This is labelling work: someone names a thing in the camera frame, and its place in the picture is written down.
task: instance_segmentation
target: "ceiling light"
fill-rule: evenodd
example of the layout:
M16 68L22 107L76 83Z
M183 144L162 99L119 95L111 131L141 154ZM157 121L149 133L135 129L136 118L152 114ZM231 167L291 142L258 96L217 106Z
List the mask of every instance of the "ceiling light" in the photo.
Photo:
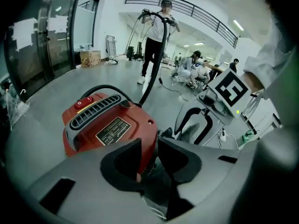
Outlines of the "ceiling light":
M234 23L238 26L238 28L239 28L241 31L244 31L244 29L241 27L241 25L240 25L236 20L234 20Z

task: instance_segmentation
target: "sticker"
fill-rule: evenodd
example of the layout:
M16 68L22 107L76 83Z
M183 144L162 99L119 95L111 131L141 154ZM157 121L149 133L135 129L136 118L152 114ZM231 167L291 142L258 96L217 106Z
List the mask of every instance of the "sticker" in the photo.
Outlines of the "sticker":
M131 125L116 117L110 124L96 134L97 139L103 144L116 143L130 129Z
M219 94L225 99L230 107L248 91L243 82L232 72L229 72L224 79L215 87Z

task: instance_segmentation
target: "vr headset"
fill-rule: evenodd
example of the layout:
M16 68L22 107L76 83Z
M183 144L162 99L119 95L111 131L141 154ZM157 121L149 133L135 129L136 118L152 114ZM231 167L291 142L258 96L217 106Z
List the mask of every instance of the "vr headset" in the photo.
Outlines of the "vr headset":
M170 0L162 0L161 6L162 7L170 7L170 8L172 8L172 2Z

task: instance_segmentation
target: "warning label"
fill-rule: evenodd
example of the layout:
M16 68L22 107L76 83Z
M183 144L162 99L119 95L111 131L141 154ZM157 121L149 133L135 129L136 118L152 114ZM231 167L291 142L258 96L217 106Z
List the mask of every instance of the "warning label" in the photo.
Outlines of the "warning label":
M129 123L116 117L109 125L96 134L103 145L117 142L131 127Z

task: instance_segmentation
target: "air vent grille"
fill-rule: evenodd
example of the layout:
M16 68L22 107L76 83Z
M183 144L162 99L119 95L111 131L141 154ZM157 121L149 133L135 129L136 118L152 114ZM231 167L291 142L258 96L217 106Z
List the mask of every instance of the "air vent grille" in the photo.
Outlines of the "air vent grille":
M79 130L83 128L90 120L98 116L100 113L103 113L116 103L119 103L120 100L121 97L119 95L112 95L94 103L92 106L88 107L72 119L70 123L71 129Z

